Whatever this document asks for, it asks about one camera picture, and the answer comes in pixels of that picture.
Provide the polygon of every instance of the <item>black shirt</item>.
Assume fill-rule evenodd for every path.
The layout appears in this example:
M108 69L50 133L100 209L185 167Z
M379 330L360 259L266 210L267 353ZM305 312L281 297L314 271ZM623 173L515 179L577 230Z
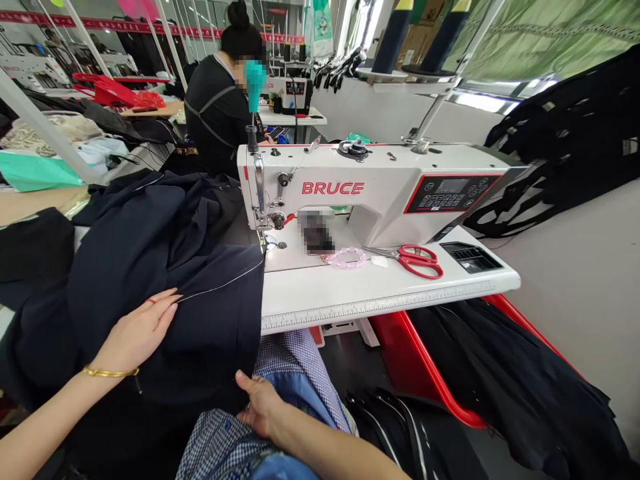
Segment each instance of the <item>black shirt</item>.
M202 165L211 176L225 173L237 179L236 153L239 145L247 143L245 127L251 124L249 102L231 73L214 55L202 60L196 68L185 102L187 130L198 148ZM255 125L258 142L264 141L258 114Z

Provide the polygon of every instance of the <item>sleeve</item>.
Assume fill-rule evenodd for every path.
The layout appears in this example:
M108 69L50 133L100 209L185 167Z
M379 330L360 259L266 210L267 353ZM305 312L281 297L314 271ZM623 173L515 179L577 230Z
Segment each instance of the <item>sleeve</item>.
M206 118L207 114L212 114L214 110L218 110L229 118L233 123L233 130L237 136L238 145L242 145L247 142L247 131L245 127L251 125L251 113L249 112L249 104L247 99L238 89L231 90L220 97L210 108L205 110L203 117ZM258 127L256 133L256 140L258 143L265 140L265 134L262 127Z

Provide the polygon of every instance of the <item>gold bracelet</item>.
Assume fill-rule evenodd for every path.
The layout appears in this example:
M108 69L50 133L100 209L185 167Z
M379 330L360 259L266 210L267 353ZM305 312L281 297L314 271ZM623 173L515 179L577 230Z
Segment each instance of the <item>gold bracelet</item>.
M90 375L92 377L106 377L106 378L120 378L120 377L129 377L129 376L135 377L138 374L138 372L140 372L140 368L136 368L134 370L131 370L130 372L110 372L106 370L94 370L91 368L90 365L86 365L82 369L82 373L86 373L87 375Z

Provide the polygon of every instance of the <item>sewing machine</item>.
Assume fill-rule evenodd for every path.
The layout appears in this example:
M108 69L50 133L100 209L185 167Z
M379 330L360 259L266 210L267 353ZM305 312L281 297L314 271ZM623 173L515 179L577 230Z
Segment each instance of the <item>sewing machine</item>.
M0 55L0 67L22 86L39 93L71 86L71 80L65 71L51 57Z
M122 53L102 53L102 60L108 68L112 69L116 76L138 75L138 66L135 64L131 55L123 55Z
M424 153L403 145L342 142L263 147L250 154L241 146L238 165L249 226L279 241L280 231L291 230L293 215L323 207L320 215L331 218L327 207L344 205L352 207L348 215L327 221L335 249L424 245L442 239L526 168L473 145L431 143L420 149ZM290 245L296 258L288 261L283 253L270 264L267 257L268 271L317 263L301 261L298 237L300 245Z
M294 115L296 110L304 115L309 114L313 85L310 79L267 77L262 88L263 95L278 95L282 98L282 113Z

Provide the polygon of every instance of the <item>measuring ruler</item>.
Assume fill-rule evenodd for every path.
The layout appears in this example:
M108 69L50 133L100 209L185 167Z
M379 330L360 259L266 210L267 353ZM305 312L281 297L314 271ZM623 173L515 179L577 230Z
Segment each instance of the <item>measuring ruler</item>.
M493 280L474 282L456 287L442 287L414 293L404 293L372 300L340 303L327 307L278 313L262 317L262 333L268 335L278 331L293 330L291 327L304 328L323 325L334 321L347 321L380 315L394 311L438 305L452 301L465 300L498 293Z

